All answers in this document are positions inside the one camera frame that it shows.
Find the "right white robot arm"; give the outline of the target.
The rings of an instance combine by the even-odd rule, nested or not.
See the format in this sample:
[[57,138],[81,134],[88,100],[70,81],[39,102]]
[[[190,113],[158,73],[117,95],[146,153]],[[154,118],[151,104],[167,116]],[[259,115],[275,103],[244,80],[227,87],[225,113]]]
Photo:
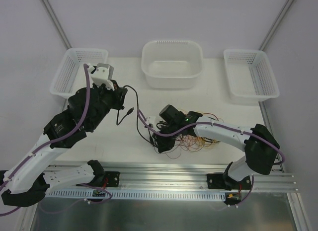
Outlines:
[[252,128],[235,126],[195,111],[184,114],[172,105],[167,105],[159,116],[163,124],[152,134],[159,153],[171,150],[176,139],[186,136],[217,140],[244,153],[239,160],[230,162],[223,174],[212,175],[208,179],[210,185],[218,189],[237,189],[247,177],[269,175],[277,164],[275,160],[280,146],[261,124]]

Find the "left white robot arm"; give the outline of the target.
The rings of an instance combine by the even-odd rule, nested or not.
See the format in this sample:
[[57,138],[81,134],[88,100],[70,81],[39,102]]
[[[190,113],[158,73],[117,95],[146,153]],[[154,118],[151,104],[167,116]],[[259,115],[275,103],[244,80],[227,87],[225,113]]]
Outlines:
[[44,127],[43,134],[23,160],[8,171],[1,171],[3,204],[29,207],[47,194],[73,185],[102,186],[105,171],[97,160],[76,168],[46,172],[46,168],[101,123],[110,110],[124,109],[127,89],[113,82],[114,88],[93,85],[90,92],[79,89],[68,98],[66,110],[57,114]]

